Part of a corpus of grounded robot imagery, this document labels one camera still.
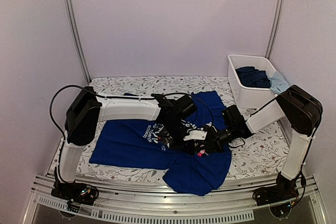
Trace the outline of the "pink flower brooch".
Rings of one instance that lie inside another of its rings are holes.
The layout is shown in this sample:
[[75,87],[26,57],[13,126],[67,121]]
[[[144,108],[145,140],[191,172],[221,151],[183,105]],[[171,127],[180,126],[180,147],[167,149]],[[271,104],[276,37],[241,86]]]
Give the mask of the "pink flower brooch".
[[203,155],[207,155],[207,153],[204,150],[201,150],[197,153],[198,157],[202,157]]

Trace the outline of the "blue printed t-shirt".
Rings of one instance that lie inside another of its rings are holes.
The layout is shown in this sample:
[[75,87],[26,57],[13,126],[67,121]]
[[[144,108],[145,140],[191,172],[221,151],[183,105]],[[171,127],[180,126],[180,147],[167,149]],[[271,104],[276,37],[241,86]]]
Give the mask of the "blue printed t-shirt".
[[107,121],[99,135],[90,163],[166,170],[163,180],[178,193],[204,196],[218,189],[228,173],[232,152],[198,155],[193,141],[180,138],[164,144],[163,125],[147,120]]

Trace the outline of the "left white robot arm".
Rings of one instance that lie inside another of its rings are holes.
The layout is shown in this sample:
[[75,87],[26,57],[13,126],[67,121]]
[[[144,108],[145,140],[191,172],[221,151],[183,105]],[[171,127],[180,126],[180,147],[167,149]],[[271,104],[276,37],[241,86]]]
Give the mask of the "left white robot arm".
[[77,95],[66,112],[64,127],[54,125],[62,134],[61,150],[54,170],[53,197],[73,203],[92,206],[99,197],[95,186],[77,183],[77,165],[86,145],[95,137],[99,122],[111,120],[146,120],[162,124],[172,138],[169,146],[175,150],[192,152],[196,143],[203,144],[204,130],[189,130],[184,124],[188,116],[196,112],[196,97],[179,92],[178,99],[168,94],[152,94],[149,97],[134,95],[107,95],[97,93],[93,87],[79,87]]

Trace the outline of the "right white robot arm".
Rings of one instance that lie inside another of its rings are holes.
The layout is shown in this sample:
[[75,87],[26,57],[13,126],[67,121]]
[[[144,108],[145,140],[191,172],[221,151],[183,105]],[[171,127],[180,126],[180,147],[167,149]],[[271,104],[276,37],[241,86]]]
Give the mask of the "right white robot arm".
[[221,114],[226,129],[218,131],[210,128],[203,149],[207,152],[221,152],[224,145],[240,138],[247,139],[270,124],[285,118],[292,129],[291,143],[285,163],[278,173],[276,183],[260,187],[253,192],[257,205],[267,205],[294,199],[287,205],[292,208],[303,198],[296,183],[303,189],[307,186],[303,166],[308,156],[311,142],[322,120],[322,104],[297,85],[276,95],[261,108],[245,119],[236,105],[225,108]]

